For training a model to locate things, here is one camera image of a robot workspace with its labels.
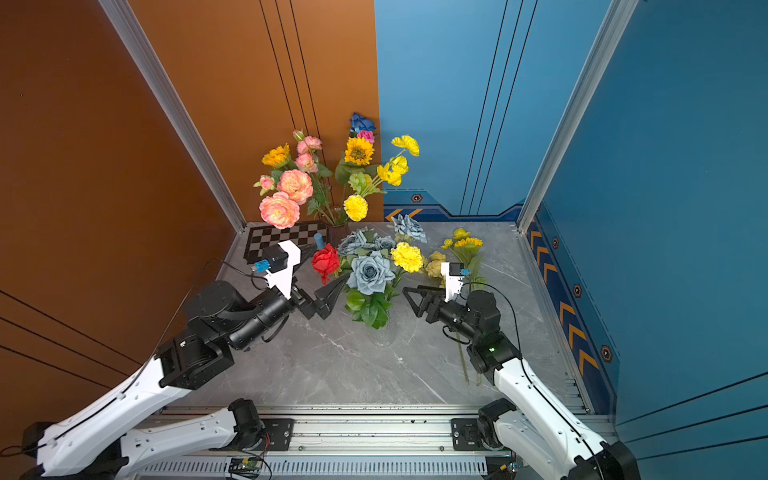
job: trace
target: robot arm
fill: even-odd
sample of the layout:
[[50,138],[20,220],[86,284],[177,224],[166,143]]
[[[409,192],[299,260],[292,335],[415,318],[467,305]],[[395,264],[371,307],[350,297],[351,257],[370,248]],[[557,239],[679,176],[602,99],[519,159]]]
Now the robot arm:
[[234,365],[230,347],[249,349],[294,310],[306,318],[327,318],[346,277],[317,290],[316,300],[294,285],[295,270],[313,252],[290,241],[267,247],[266,260],[257,265],[266,271],[269,288],[250,302],[228,282],[204,286],[184,304],[187,328],[160,346],[136,373],[63,422],[37,422],[25,430],[22,451],[35,457],[37,466],[22,478],[124,478],[172,455],[254,447],[264,424],[250,400],[160,428],[135,427]]
[[[448,286],[465,270],[459,263],[444,263],[442,272]],[[427,313],[427,323],[440,321],[469,339],[472,366],[511,400],[500,399],[480,409],[478,428],[489,448],[503,446],[519,453],[545,480],[639,480],[629,450],[621,442],[607,444],[584,426],[501,332],[501,314],[492,293],[472,291],[462,305],[454,298],[458,290],[445,297],[443,292],[428,286],[403,289],[416,316]]]

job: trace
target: blue connector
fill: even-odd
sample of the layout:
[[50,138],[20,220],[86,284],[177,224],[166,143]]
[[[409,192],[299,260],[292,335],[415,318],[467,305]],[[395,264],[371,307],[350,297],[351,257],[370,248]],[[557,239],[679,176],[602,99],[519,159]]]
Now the blue connector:
[[262,273],[270,269],[270,263],[266,260],[261,260],[260,262],[256,262],[253,267],[256,269],[256,273]]

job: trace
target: flower bouquet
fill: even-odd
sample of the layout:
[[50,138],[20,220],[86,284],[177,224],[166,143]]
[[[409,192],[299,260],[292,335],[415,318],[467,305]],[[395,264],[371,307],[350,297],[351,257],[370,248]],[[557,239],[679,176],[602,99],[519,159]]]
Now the flower bouquet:
[[[261,187],[261,195],[276,190],[259,205],[264,221],[280,230],[291,228],[299,219],[299,206],[306,204],[307,214],[322,218],[330,226],[346,225],[350,220],[359,222],[368,215],[365,197],[384,193],[380,188],[383,182],[395,186],[402,183],[402,176],[409,170],[403,154],[407,151],[414,157],[419,156],[416,140],[408,135],[393,139],[392,144],[402,150],[386,165],[371,165],[376,126],[357,113],[349,122],[349,140],[335,172],[323,165],[317,156],[323,142],[301,131],[293,132],[297,142],[296,160],[291,156],[288,144],[264,155],[262,163],[272,171],[262,175],[253,186]],[[344,188],[343,208],[333,205],[331,177]]]

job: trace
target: black line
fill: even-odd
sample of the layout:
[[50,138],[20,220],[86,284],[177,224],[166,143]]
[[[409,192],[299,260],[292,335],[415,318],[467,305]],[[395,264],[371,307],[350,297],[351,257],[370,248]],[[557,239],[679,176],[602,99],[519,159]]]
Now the black line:
[[77,333],[81,334],[82,336],[84,336],[85,338],[87,338],[87,339],[89,339],[89,340],[93,340],[94,342],[96,342],[96,343],[98,343],[99,345],[103,346],[105,349],[109,349],[109,350],[111,350],[111,351],[113,351],[113,352],[117,353],[119,356],[123,356],[123,357],[125,357],[126,359],[129,359],[129,360],[130,360],[130,361],[132,361],[133,363],[135,363],[135,364],[137,364],[137,365],[141,365],[141,362],[138,362],[137,360],[134,360],[134,359],[132,359],[130,356],[128,356],[128,355],[125,355],[124,353],[120,353],[120,352],[118,352],[117,350],[113,349],[113,348],[112,348],[112,347],[110,347],[109,345],[105,345],[105,344],[103,344],[102,342],[99,342],[99,341],[98,341],[98,340],[96,340],[94,337],[92,337],[92,336],[89,336],[87,333],[83,333],[83,332],[81,332],[80,330],[78,330],[78,329],[74,328],[73,326],[69,326],[69,325],[67,325],[66,323],[62,322],[61,320],[59,320],[59,319],[56,319],[56,318],[54,318],[53,316],[50,316],[50,315],[48,315],[46,312],[43,312],[42,310],[40,310],[40,309],[38,309],[38,308],[34,308],[32,305],[30,305],[29,303],[26,303],[24,300],[20,300],[20,299],[16,298],[15,296],[11,295],[10,293],[8,293],[8,292],[6,292],[6,291],[4,291],[4,290],[0,290],[0,293],[2,293],[3,295],[7,296],[8,298],[12,298],[12,299],[16,300],[16,301],[17,301],[17,302],[19,302],[21,305],[24,305],[24,306],[26,306],[26,307],[28,307],[28,308],[31,308],[31,309],[33,309],[35,312],[37,312],[37,313],[39,313],[39,314],[41,314],[41,315],[43,315],[43,316],[46,316],[46,317],[48,317],[49,319],[53,320],[54,322],[56,322],[56,323],[58,323],[58,324],[60,324],[60,325],[62,325],[62,326],[65,326],[65,327],[67,327],[68,329],[72,330],[73,332],[77,332]]
[[11,325],[13,325],[13,326],[15,326],[15,327],[17,327],[17,328],[20,328],[20,329],[24,330],[24,331],[25,331],[25,332],[27,332],[27,333],[31,333],[32,335],[38,336],[38,337],[40,337],[40,338],[42,338],[42,339],[45,339],[45,340],[47,340],[47,341],[49,341],[49,342],[53,343],[54,345],[58,345],[58,346],[60,346],[60,347],[61,347],[61,348],[63,348],[63,349],[67,349],[67,350],[69,350],[70,352],[72,352],[72,353],[75,353],[75,354],[77,354],[77,355],[79,355],[79,356],[81,356],[81,357],[84,357],[84,358],[86,358],[86,359],[89,359],[89,360],[91,360],[92,362],[96,362],[96,363],[98,363],[98,364],[99,364],[99,365],[101,365],[101,366],[105,366],[105,367],[107,367],[107,368],[108,368],[108,369],[110,369],[110,370],[114,370],[115,372],[117,372],[117,373],[120,373],[121,375],[125,375],[125,376],[128,376],[128,374],[127,374],[127,373],[121,372],[121,371],[120,371],[120,370],[118,370],[118,369],[115,369],[115,368],[113,368],[113,367],[110,367],[110,366],[109,366],[109,365],[107,365],[106,363],[102,363],[102,362],[99,362],[99,361],[98,361],[98,360],[96,360],[96,359],[92,359],[90,356],[87,356],[87,355],[85,355],[84,353],[80,353],[80,352],[78,352],[77,350],[71,349],[71,348],[69,348],[69,347],[68,347],[68,346],[66,346],[66,345],[62,345],[61,343],[57,342],[56,340],[53,340],[53,339],[49,339],[47,336],[43,336],[43,335],[41,335],[41,334],[39,334],[39,333],[37,333],[37,332],[33,332],[32,330],[30,330],[30,329],[28,329],[28,328],[26,328],[26,327],[23,327],[23,326],[19,325],[18,323],[14,323],[14,322],[12,322],[11,320],[9,320],[9,319],[7,319],[7,318],[4,318],[4,317],[0,316],[0,320],[2,320],[2,321],[4,321],[4,322],[7,322],[7,323],[10,323]]
[[[488,84],[485,86],[485,96],[482,99],[482,108],[480,109],[480,119],[478,120],[478,131],[475,134],[475,144],[472,145],[472,156],[469,158],[469,170],[467,171],[467,181],[464,183],[464,194],[462,195],[462,207],[458,209],[461,213],[464,210],[464,199],[467,196],[467,187],[469,186],[469,175],[472,173],[472,164],[475,162],[475,149],[478,146],[478,137],[480,136],[480,125],[482,125],[482,115],[485,113],[485,102],[488,100],[488,90],[491,88],[491,76],[493,75],[493,66],[496,63],[496,54],[498,53],[498,43],[502,39],[502,29],[504,28],[504,18],[507,15],[507,6],[509,0],[504,4],[504,11],[502,12],[502,24],[498,26],[498,37],[496,38],[496,49],[493,51],[493,60],[491,60],[491,71],[488,73]],[[520,9],[522,10],[523,3],[520,2]]]
[[677,450],[676,452],[660,453],[658,455],[649,455],[648,457],[638,458],[637,461],[639,462],[640,460],[648,460],[649,458],[659,458],[659,457],[666,457],[666,456],[669,456],[669,455],[677,455],[678,453],[695,452],[697,450],[715,449],[717,447],[724,447],[724,446],[727,446],[727,445],[735,445],[737,443],[754,442],[755,440],[764,440],[764,439],[768,439],[768,435],[761,435],[759,437],[752,437],[751,439],[734,440],[732,442],[717,443],[716,445],[707,445],[707,446],[704,446],[704,447],[696,447],[695,449]]
[[[290,14],[293,17],[293,27],[296,29],[296,40],[299,42],[299,53],[301,54],[301,65],[304,67],[304,78],[306,79],[306,89],[310,93],[310,105],[312,106],[312,115],[315,117],[315,129],[317,131],[317,137],[321,138],[322,135],[320,135],[320,125],[317,123],[317,112],[315,111],[315,101],[312,99],[312,88],[310,87],[310,77],[306,73],[306,62],[304,61],[304,50],[301,48],[301,37],[299,36],[299,26],[296,24],[296,14],[293,13],[293,0],[289,1],[290,3]],[[326,154],[323,151],[323,149],[320,149],[320,155],[323,157],[323,165],[326,167],[328,164],[326,163]],[[333,201],[333,189],[329,189],[329,193],[331,196],[331,204],[334,204]]]
[[286,44],[286,53],[288,54],[288,65],[290,65],[290,72],[293,75],[293,84],[296,85],[296,96],[299,98],[299,108],[301,109],[301,117],[304,119],[304,130],[309,130],[306,127],[306,116],[304,115],[304,105],[301,103],[301,93],[299,93],[299,82],[296,81],[296,72],[293,70],[293,61],[290,59],[290,49],[288,48],[288,39],[286,38],[286,30],[283,27],[283,19],[280,17],[280,7],[277,6],[277,0],[275,0],[275,8],[277,9],[277,19],[280,20],[280,30],[283,31],[283,41]]
[[480,167],[478,167],[478,176],[475,178],[475,188],[472,191],[472,201],[469,202],[469,211],[468,214],[472,214],[472,204],[475,202],[475,195],[478,191],[478,182],[480,181],[480,173],[482,173],[482,165],[485,161],[485,152],[488,150],[488,139],[491,137],[491,131],[493,130],[493,120],[496,118],[496,108],[498,107],[498,99],[502,96],[502,89],[504,87],[504,78],[507,76],[507,67],[509,66],[509,56],[512,55],[512,45],[515,44],[515,37],[518,34],[518,24],[520,23],[520,13],[523,11],[523,4],[525,3],[525,0],[523,2],[520,2],[520,9],[518,10],[518,19],[515,21],[515,29],[512,31],[512,40],[509,42],[509,51],[507,52],[507,61],[504,63],[504,71],[502,72],[502,82],[498,85],[498,95],[496,95],[496,103],[493,105],[493,115],[491,115],[491,124],[488,126],[488,134],[485,135],[485,146],[482,149],[482,156],[480,157]]
[[53,369],[57,369],[57,370],[60,370],[60,371],[62,371],[62,372],[64,372],[64,373],[68,373],[68,374],[70,374],[70,375],[72,375],[72,376],[76,376],[76,377],[78,377],[79,379],[87,380],[87,381],[89,381],[89,382],[91,382],[91,383],[95,383],[95,384],[96,384],[96,385],[98,385],[98,386],[103,386],[103,387],[104,387],[104,388],[106,388],[107,390],[109,390],[109,389],[110,389],[110,387],[106,386],[106,385],[105,385],[105,384],[103,384],[103,383],[99,383],[99,382],[96,382],[96,381],[94,381],[94,380],[91,380],[91,379],[89,379],[89,378],[86,378],[86,377],[84,377],[84,376],[82,376],[82,375],[78,375],[77,373],[74,373],[74,372],[70,372],[69,370],[65,370],[65,369],[62,369],[61,367],[58,367],[58,366],[56,366],[56,365],[52,365],[52,364],[50,364],[50,363],[48,363],[48,362],[43,362],[43,361],[42,361],[42,360],[40,360],[40,359],[36,359],[34,356],[29,356],[29,355],[27,355],[26,353],[21,353],[21,352],[17,352],[16,350],[13,350],[13,349],[9,349],[7,346],[4,346],[4,345],[0,345],[0,349],[5,349],[5,350],[8,350],[8,351],[9,351],[9,352],[11,352],[11,353],[15,353],[16,355],[20,355],[20,356],[23,356],[23,357],[24,357],[24,358],[26,358],[26,359],[34,360],[34,361],[36,361],[36,362],[38,362],[38,363],[42,363],[43,365],[47,365],[47,366],[49,366],[49,367],[51,367],[51,368],[53,368]]
[[266,22],[266,13],[264,13],[264,4],[259,0],[261,6],[261,15],[264,16],[264,25],[266,26],[266,36],[270,38],[270,45],[272,45],[272,55],[275,56],[275,65],[277,65],[277,74],[280,76],[280,84],[283,86],[283,93],[286,95],[286,103],[288,104],[288,113],[290,113],[290,121],[293,127],[296,127],[296,120],[293,119],[293,110],[290,109],[290,101],[288,100],[288,90],[286,90],[286,82],[283,80],[283,72],[280,71],[280,63],[277,61],[277,52],[275,51],[275,44],[272,43],[272,34],[270,33],[270,24]]
[[669,429],[669,430],[664,430],[663,432],[652,433],[650,435],[646,435],[644,437],[640,437],[639,439],[628,440],[628,441],[626,441],[624,443],[626,444],[626,443],[631,443],[631,442],[637,442],[638,440],[645,440],[645,439],[649,439],[650,437],[655,437],[655,436],[658,436],[658,435],[664,435],[665,433],[672,433],[672,432],[676,432],[678,430],[689,429],[690,427],[695,427],[695,426],[703,425],[705,423],[710,423],[710,422],[716,422],[717,420],[728,419],[730,417],[735,417],[735,416],[741,415],[743,413],[755,412],[756,410],[762,410],[762,409],[765,409],[765,408],[768,408],[768,404],[761,405],[759,407],[753,407],[751,409],[742,410],[741,412],[729,413],[728,415],[722,415],[722,416],[719,416],[719,417],[715,417],[714,419],[703,420],[702,422],[691,423],[690,425],[686,425],[686,426],[682,426],[682,427],[677,427],[676,429]]
[[750,381],[752,381],[752,380],[754,380],[754,379],[758,379],[758,378],[760,378],[761,376],[766,376],[766,375],[768,375],[768,372],[758,373],[757,375],[755,375],[755,376],[751,376],[751,377],[750,377],[750,378],[748,378],[748,379],[740,380],[740,381],[738,381],[738,382],[734,382],[734,383],[731,383],[730,385],[721,386],[719,389],[710,390],[709,392],[706,392],[706,393],[702,393],[701,395],[697,395],[697,396],[694,396],[694,397],[690,397],[688,400],[683,400],[682,402],[673,403],[672,405],[669,405],[669,406],[665,406],[665,407],[663,407],[663,408],[661,408],[661,409],[656,409],[656,410],[654,410],[653,412],[648,412],[648,413],[645,413],[645,414],[643,414],[643,415],[639,415],[639,416],[636,416],[636,417],[634,417],[633,419],[624,420],[623,422],[619,422],[619,423],[617,423],[617,424],[616,424],[616,426],[619,426],[619,425],[623,425],[623,424],[625,424],[625,423],[629,423],[629,422],[634,422],[635,420],[638,420],[638,419],[642,419],[643,417],[647,417],[647,416],[649,416],[649,415],[653,415],[654,413],[663,412],[663,411],[664,411],[664,410],[666,410],[666,409],[671,409],[672,407],[676,407],[676,406],[678,406],[678,405],[683,405],[684,403],[688,403],[688,402],[690,402],[690,401],[692,401],[692,400],[700,399],[700,398],[702,398],[702,397],[705,397],[705,396],[707,396],[707,395],[711,395],[711,394],[713,394],[713,393],[721,392],[721,391],[723,391],[723,390],[725,390],[725,389],[729,389],[729,388],[730,388],[730,387],[732,387],[732,386],[741,385],[742,383],[745,383],[745,382],[750,382]]
[[[533,13],[531,13],[531,23],[528,24],[528,32],[525,33],[525,41],[523,41],[523,49],[520,52],[520,59],[518,60],[518,68],[515,70],[515,79],[512,80],[512,88],[509,90],[509,97],[507,98],[507,106],[504,109],[504,117],[502,118],[502,125],[498,129],[498,137],[496,137],[496,145],[493,147],[493,154],[491,155],[491,163],[488,164],[488,174],[485,175],[485,182],[482,186],[482,193],[480,194],[480,200],[478,200],[478,213],[480,213],[480,204],[482,204],[482,198],[485,195],[485,187],[488,185],[488,177],[491,176],[491,167],[493,167],[493,159],[496,156],[496,148],[498,147],[498,139],[502,136],[502,129],[504,128],[504,120],[507,119],[507,110],[509,109],[509,101],[512,98],[512,92],[515,90],[515,82],[518,80],[518,72],[520,71],[520,64],[523,62],[523,54],[525,53],[525,45],[528,43],[528,36],[531,34],[531,26],[533,25],[533,18],[536,15],[536,7],[538,6],[538,0],[533,5]],[[475,184],[475,192],[477,193],[477,184]],[[472,196],[472,202],[475,202],[474,195]]]

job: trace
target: red rose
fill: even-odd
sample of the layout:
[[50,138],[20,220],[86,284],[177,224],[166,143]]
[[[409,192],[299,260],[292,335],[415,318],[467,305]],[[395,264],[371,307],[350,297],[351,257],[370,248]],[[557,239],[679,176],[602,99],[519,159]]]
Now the red rose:
[[336,249],[331,247],[330,243],[325,245],[322,250],[315,252],[312,258],[312,268],[323,276],[323,285],[328,283],[328,276],[339,269],[339,254]]

